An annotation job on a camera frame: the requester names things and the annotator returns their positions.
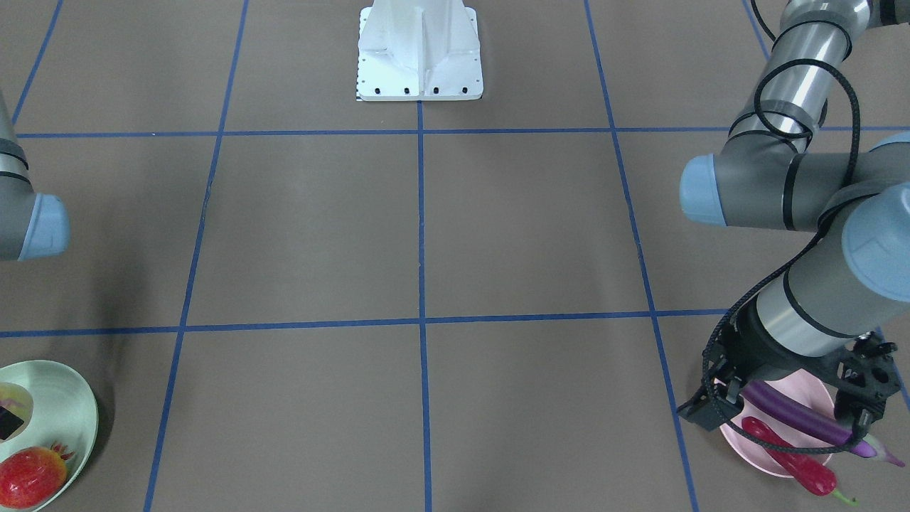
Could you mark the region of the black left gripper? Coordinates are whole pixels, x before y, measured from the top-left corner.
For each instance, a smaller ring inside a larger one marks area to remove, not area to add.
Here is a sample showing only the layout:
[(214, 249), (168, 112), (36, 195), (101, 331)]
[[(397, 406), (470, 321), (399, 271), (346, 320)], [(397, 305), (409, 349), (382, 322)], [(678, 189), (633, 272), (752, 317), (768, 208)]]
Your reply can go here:
[(725, 315), (715, 325), (701, 354), (699, 385), (680, 404), (677, 415), (712, 431), (732, 422), (744, 408), (744, 391), (754, 381), (784, 379), (799, 370), (836, 389), (833, 418), (851, 435), (868, 435), (884, 416), (887, 400), (901, 390), (894, 364), (896, 344), (873, 331), (852, 337), (852, 346), (838, 346), (821, 357), (807, 357), (777, 346), (755, 312)]

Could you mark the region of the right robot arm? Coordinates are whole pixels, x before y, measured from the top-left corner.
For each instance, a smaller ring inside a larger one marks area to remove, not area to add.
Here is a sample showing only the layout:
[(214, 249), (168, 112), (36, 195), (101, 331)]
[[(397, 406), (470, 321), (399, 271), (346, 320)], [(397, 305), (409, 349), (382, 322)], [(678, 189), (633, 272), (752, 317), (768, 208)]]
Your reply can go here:
[[(68, 247), (70, 227), (62, 201), (36, 193), (25, 150), (20, 146), (1, 100), (1, 256), (3, 262), (46, 258)], [(35, 401), (25, 387), (1, 385), (1, 438), (6, 443), (27, 428)]]

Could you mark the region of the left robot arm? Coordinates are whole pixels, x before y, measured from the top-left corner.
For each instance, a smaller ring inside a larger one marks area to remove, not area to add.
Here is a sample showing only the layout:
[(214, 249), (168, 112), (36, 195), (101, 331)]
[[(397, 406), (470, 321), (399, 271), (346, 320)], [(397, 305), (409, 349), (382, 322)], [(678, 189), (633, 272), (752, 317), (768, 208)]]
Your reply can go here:
[(718, 428), (754, 382), (806, 370), (835, 386), (837, 425), (860, 437), (900, 389), (896, 347), (874, 332), (908, 311), (908, 135), (859, 149), (840, 65), (864, 33), (906, 23), (906, 1), (788, 2), (724, 148), (686, 165), (680, 207), (696, 223), (813, 239), (719, 321), (683, 419)]

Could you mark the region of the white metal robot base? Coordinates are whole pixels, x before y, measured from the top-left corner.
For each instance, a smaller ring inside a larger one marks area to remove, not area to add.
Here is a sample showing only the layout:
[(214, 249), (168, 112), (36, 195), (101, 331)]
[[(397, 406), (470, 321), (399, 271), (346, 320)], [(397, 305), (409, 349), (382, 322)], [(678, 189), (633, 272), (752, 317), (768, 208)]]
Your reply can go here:
[(478, 14), (464, 2), (374, 1), (358, 23), (357, 100), (482, 98)]

